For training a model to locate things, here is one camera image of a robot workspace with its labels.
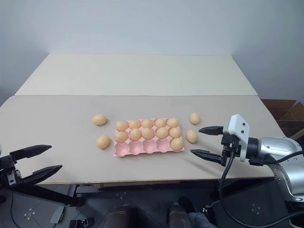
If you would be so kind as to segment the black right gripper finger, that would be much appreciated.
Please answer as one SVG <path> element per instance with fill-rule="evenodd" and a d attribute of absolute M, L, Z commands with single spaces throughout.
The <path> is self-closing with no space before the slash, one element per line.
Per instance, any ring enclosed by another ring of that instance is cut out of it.
<path fill-rule="evenodd" d="M 222 157 L 220 155 L 201 149 L 191 149 L 190 152 L 201 159 L 221 164 Z"/>
<path fill-rule="evenodd" d="M 223 126 L 208 126 L 203 127 L 198 130 L 199 133 L 207 134 L 207 135 L 222 135 L 223 134 Z"/>

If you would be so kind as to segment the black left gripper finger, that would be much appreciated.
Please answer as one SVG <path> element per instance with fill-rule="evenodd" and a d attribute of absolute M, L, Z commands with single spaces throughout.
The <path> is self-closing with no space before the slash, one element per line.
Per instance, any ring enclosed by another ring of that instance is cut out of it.
<path fill-rule="evenodd" d="M 27 148 L 19 149 L 13 152 L 10 152 L 9 155 L 12 157 L 14 163 L 18 160 L 24 158 L 31 158 L 37 155 L 42 154 L 43 152 L 47 151 L 48 149 L 52 148 L 51 145 L 34 145 Z"/>
<path fill-rule="evenodd" d="M 22 178 L 19 182 L 19 186 L 29 186 L 29 185 L 35 185 L 37 183 L 40 183 L 47 178 L 51 177 L 55 173 L 57 173 L 63 165 L 55 165 L 55 166 L 49 166 L 45 167 L 41 170 L 33 172 L 31 175 Z"/>

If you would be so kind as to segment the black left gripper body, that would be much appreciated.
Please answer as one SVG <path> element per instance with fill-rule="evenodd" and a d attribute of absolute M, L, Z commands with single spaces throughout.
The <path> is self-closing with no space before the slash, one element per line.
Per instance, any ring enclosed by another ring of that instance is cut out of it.
<path fill-rule="evenodd" d="M 22 159 L 20 154 L 10 154 L 0 158 L 0 189 L 20 189 L 22 178 L 15 168 L 17 160 L 20 159 Z"/>

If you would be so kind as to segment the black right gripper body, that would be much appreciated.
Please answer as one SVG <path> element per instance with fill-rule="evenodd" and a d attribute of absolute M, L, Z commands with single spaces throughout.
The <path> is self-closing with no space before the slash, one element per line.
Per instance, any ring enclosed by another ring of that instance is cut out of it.
<path fill-rule="evenodd" d="M 220 164 L 226 166 L 227 158 L 240 157 L 240 139 L 234 134 L 225 133 L 223 129 L 220 130 L 220 133 L 223 135 L 221 139 L 223 150 Z"/>

